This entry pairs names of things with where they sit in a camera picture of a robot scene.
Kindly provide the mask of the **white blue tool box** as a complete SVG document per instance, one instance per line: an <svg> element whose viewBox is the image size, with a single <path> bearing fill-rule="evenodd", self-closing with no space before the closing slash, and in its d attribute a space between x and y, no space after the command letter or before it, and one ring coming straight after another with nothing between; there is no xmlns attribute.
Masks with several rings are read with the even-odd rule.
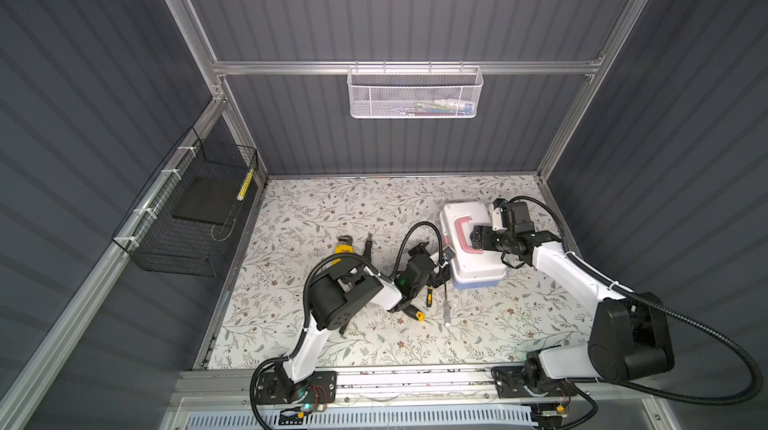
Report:
<svg viewBox="0 0 768 430"><path fill-rule="evenodd" d="M451 279L459 290L496 286L507 276L501 253L475 248L471 234L476 226L490 226L491 217L482 202L451 202L439 214L444 243L453 251Z"/></svg>

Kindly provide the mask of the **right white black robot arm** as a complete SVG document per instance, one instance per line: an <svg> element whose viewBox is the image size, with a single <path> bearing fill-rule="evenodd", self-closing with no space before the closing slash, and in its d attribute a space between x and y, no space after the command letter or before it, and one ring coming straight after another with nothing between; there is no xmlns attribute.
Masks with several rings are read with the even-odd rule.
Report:
<svg viewBox="0 0 768 430"><path fill-rule="evenodd" d="M542 396L564 380L625 383L665 373L674 353L659 299L645 293L639 301L631 290L608 279L568 249L561 237L536 229L528 211L530 198L494 201L484 210L488 223L458 224L459 245L473 253L495 252L550 276L592 316L586 343L550 347L528 354L522 380L529 393Z"/></svg>

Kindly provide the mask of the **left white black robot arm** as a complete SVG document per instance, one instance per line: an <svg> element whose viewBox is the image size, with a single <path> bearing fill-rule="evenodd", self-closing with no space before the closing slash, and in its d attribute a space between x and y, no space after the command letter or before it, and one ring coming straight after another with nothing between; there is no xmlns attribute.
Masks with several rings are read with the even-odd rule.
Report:
<svg viewBox="0 0 768 430"><path fill-rule="evenodd" d="M422 321L424 312L414 300L428 286L450 279L450 262L444 252L431 254L423 243L408 251L405 270L391 277L372 265L368 253L337 253L321 261L303 289L304 320L293 349L285 356L268 359L252 376L250 397L259 404L305 402L306 392L316 385L329 395L333 372L318 372L323 349L334 333L372 305L390 313L403 313Z"/></svg>

